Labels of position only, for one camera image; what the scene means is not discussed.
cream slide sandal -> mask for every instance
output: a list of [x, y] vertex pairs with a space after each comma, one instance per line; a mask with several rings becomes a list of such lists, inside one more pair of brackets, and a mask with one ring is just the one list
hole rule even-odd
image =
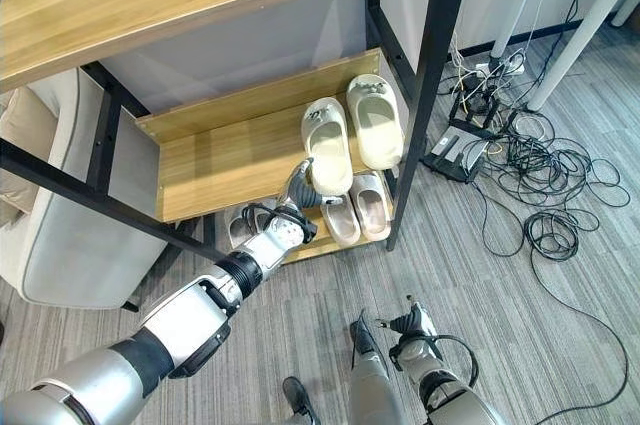
[[347, 193], [353, 171], [347, 122], [340, 102], [331, 97], [313, 102], [304, 112], [301, 132], [307, 155], [313, 157], [313, 188], [322, 195]]
[[358, 75], [347, 88], [347, 104], [364, 164], [386, 170], [402, 158], [404, 139], [396, 96], [378, 75]]
[[231, 249], [249, 240], [253, 234], [242, 216], [245, 204], [227, 208], [224, 211], [224, 225]]
[[320, 205], [320, 211], [333, 239], [341, 247], [349, 247], [360, 239], [360, 225], [349, 195], [340, 204]]
[[384, 240], [391, 232], [391, 217], [382, 180], [376, 173], [353, 177], [349, 190], [362, 233], [368, 240]]

floor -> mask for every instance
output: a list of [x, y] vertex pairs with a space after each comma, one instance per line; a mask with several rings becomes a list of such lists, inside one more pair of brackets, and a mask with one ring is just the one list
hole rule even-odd
[[[528, 53], [538, 70], [553, 37]], [[473, 57], [470, 62], [483, 57]], [[557, 264], [538, 260], [549, 286], [571, 304], [595, 313], [622, 337], [630, 355], [630, 383], [614, 404], [555, 419], [554, 424], [640, 423], [640, 37], [604, 26], [550, 98], [544, 112], [558, 135], [581, 141], [594, 156], [612, 160], [632, 195], [623, 209], [586, 194], [578, 201], [598, 214], [599, 231], [581, 237], [578, 255]], [[530, 80], [523, 76], [520, 83]], [[448, 97], [441, 97], [431, 132], [442, 132]], [[521, 212], [488, 183], [487, 192]], [[514, 424], [607, 398], [622, 379], [613, 338], [555, 303], [536, 283], [528, 251], [501, 259], [482, 245], [481, 203], [474, 191], [420, 168], [395, 251], [373, 244], [284, 267], [262, 286], [232, 322], [221, 351], [188, 380], [155, 393], [136, 425], [246, 424], [289, 415], [280, 393], [287, 375], [300, 377], [323, 423], [347, 423], [351, 344], [347, 326], [362, 307], [369, 317], [407, 310], [412, 293], [442, 333], [465, 338], [481, 365], [477, 391]], [[508, 216], [491, 210], [488, 239], [509, 248], [517, 241]], [[183, 253], [175, 266], [142, 286], [143, 311], [188, 279], [203, 260]], [[134, 330], [141, 315], [77, 311], [24, 303], [0, 283], [0, 396], [29, 387], [57, 365]], [[391, 333], [375, 331], [383, 349]], [[468, 373], [464, 355], [446, 348], [451, 366]], [[406, 377], [392, 373], [413, 423], [424, 423]]]

robotic hand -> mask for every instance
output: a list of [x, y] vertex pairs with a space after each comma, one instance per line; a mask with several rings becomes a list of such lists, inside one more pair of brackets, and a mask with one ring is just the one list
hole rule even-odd
[[229, 319], [316, 227], [302, 209], [337, 202], [308, 185], [311, 159], [293, 171], [264, 230], [163, 298], [131, 337], [73, 360], [0, 404], [3, 425], [123, 425], [166, 377], [196, 373], [231, 332]]
[[[398, 371], [409, 375], [431, 425], [506, 425], [490, 405], [471, 389], [478, 378], [478, 364], [473, 352], [457, 337], [436, 334], [424, 307], [409, 295], [411, 310], [394, 320], [378, 319], [377, 325], [401, 334], [389, 357]], [[472, 361], [471, 380], [465, 385], [445, 365], [436, 346], [438, 340], [462, 343]]]

power strip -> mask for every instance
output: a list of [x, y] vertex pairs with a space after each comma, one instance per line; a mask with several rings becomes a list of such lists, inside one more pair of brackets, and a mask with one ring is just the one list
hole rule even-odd
[[[491, 70], [489, 70], [488, 63], [479, 63], [476, 65], [476, 76], [478, 78], [488, 77], [490, 73], [491, 73]], [[523, 73], [524, 73], [524, 64], [521, 64], [519, 67], [515, 69], [507, 69], [507, 71], [504, 72], [503, 77], [513, 77], [516, 75], [522, 75]]]

chair leg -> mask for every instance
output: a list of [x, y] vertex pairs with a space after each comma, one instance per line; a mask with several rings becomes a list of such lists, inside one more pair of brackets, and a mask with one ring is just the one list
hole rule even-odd
[[128, 312], [138, 313], [140, 311], [140, 303], [134, 297], [131, 297], [120, 308]]

